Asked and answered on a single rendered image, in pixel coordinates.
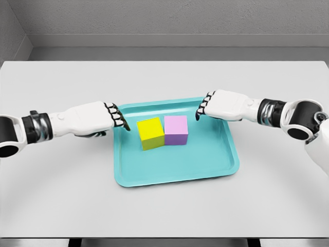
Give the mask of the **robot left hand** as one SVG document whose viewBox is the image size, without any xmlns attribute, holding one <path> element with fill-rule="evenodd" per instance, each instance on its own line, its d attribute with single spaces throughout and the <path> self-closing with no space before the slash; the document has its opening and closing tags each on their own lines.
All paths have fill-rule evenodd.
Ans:
<svg viewBox="0 0 329 247">
<path fill-rule="evenodd" d="M 129 124 L 114 103 L 97 101 L 73 107 L 75 113 L 72 133 L 78 137 L 105 136 L 106 131 L 123 127 L 130 131 Z"/>
</svg>

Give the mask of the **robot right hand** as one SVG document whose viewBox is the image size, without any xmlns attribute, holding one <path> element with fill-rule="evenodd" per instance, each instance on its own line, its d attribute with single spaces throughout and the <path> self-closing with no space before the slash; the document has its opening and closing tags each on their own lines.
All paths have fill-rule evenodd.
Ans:
<svg viewBox="0 0 329 247">
<path fill-rule="evenodd" d="M 244 94 L 216 90 L 209 92 L 195 112 L 199 121 L 201 115 L 226 121 L 242 120 L 242 107 L 248 97 Z"/>
</svg>

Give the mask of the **pink cube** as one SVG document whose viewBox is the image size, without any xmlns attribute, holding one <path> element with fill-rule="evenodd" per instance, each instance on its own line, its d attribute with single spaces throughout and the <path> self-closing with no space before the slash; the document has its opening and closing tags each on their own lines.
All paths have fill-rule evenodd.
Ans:
<svg viewBox="0 0 329 247">
<path fill-rule="evenodd" d="M 186 115 L 164 117 L 164 144 L 186 145 L 188 140 L 188 121 Z"/>
</svg>

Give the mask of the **yellow cube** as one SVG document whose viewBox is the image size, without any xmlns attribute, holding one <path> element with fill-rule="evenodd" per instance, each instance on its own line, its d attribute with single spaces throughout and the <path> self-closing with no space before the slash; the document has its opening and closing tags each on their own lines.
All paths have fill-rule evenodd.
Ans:
<svg viewBox="0 0 329 247">
<path fill-rule="evenodd" d="M 165 145 L 165 133 L 159 117 L 137 122 L 143 151 Z"/>
</svg>

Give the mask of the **teal tray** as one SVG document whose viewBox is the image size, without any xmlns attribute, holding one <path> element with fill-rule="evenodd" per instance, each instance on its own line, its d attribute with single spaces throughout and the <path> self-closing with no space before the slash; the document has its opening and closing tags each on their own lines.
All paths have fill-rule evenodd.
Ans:
<svg viewBox="0 0 329 247">
<path fill-rule="evenodd" d="M 208 116 L 195 119 L 201 97 L 131 103 L 119 106 L 130 131 L 115 128 L 114 178 L 123 187 L 207 179 L 232 175 L 240 167 L 226 121 Z M 142 149 L 137 122 L 167 115 L 186 115 L 186 145 Z"/>
</svg>

